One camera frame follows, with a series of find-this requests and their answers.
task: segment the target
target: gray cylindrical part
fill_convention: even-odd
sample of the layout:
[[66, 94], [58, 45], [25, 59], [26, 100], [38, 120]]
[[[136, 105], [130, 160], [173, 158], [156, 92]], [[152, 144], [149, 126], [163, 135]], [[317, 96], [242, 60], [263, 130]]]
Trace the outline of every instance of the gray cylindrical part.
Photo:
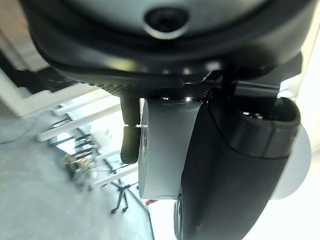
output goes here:
[[194, 101], [145, 101], [138, 161], [141, 198], [177, 198], [200, 105]]

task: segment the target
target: white wall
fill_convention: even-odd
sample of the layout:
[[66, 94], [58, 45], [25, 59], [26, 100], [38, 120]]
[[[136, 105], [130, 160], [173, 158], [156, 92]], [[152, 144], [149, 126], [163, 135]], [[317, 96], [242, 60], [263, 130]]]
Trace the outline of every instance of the white wall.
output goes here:
[[314, 43], [318, 34], [319, 24], [320, 24], [320, 3], [318, 2], [313, 15], [309, 32], [301, 47], [301, 52], [303, 56], [301, 74], [294, 76], [290, 79], [289, 91], [293, 93], [294, 96], [297, 95], [299, 88], [301, 86], [301, 82], [305, 76], [305, 73], [309, 64], [309, 60], [313, 51]]
[[313, 151], [320, 149], [320, 36], [317, 36], [296, 103]]

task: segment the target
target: black cable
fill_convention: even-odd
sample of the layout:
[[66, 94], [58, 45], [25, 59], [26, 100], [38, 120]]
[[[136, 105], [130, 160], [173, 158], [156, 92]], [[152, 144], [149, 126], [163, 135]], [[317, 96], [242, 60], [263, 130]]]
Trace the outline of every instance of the black cable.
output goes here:
[[14, 142], [18, 142], [20, 141], [24, 136], [26, 136], [31, 130], [32, 128], [38, 123], [38, 121], [40, 120], [40, 116], [42, 114], [40, 114], [39, 116], [37, 116], [35, 118], [35, 120], [33, 121], [33, 123], [30, 125], [30, 127], [24, 132], [24, 134], [22, 134], [20, 137], [14, 139], [14, 140], [8, 140], [8, 141], [3, 141], [0, 142], [0, 145], [4, 145], [4, 144], [10, 144], [10, 143], [14, 143]]
[[6, 36], [6, 34], [0, 29], [0, 35], [2, 36], [3, 40], [5, 41], [5, 44], [9, 46], [15, 57], [18, 59], [18, 61], [21, 63], [21, 65], [26, 70], [31, 70], [30, 65], [26, 62], [26, 60], [22, 57], [22, 55], [18, 52], [16, 47], [12, 44], [12, 42], [9, 40], [9, 38]]

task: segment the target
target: floor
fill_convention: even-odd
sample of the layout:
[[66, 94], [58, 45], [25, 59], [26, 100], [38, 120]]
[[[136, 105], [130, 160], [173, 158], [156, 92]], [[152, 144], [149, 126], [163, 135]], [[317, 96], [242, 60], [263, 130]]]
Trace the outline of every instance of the floor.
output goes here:
[[153, 239], [148, 214], [130, 194], [128, 211], [110, 215], [117, 189], [79, 191], [60, 164], [63, 153], [35, 140], [58, 120], [50, 112], [17, 119], [0, 103], [0, 239]]

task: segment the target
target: white cylinder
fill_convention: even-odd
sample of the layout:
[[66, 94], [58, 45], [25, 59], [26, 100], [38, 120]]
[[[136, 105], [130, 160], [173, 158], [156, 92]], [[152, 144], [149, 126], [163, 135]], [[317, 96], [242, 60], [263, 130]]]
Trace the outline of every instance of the white cylinder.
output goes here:
[[99, 118], [102, 118], [106, 115], [109, 115], [109, 114], [112, 114], [112, 113], [115, 113], [117, 111], [120, 111], [121, 110], [121, 106], [120, 104], [117, 104], [115, 106], [112, 106], [112, 107], [109, 107], [105, 110], [102, 110], [102, 111], [99, 111], [99, 112], [96, 112], [92, 115], [89, 115], [89, 116], [85, 116], [79, 120], [75, 120], [75, 121], [71, 121], [71, 122], [68, 122], [64, 125], [61, 125], [61, 126], [58, 126], [58, 127], [55, 127], [55, 128], [52, 128], [48, 131], [45, 131], [45, 132], [42, 132], [40, 134], [37, 135], [37, 140], [39, 142], [43, 142], [43, 141], [46, 141], [46, 140], [49, 140], [59, 134], [62, 134], [62, 133], [65, 133], [65, 132], [68, 132], [72, 129], [75, 129], [75, 128], [78, 128], [78, 127], [81, 127], [87, 123], [90, 123], [94, 120], [97, 120]]
[[141, 198], [177, 198], [200, 105], [194, 101], [145, 101], [138, 161]]

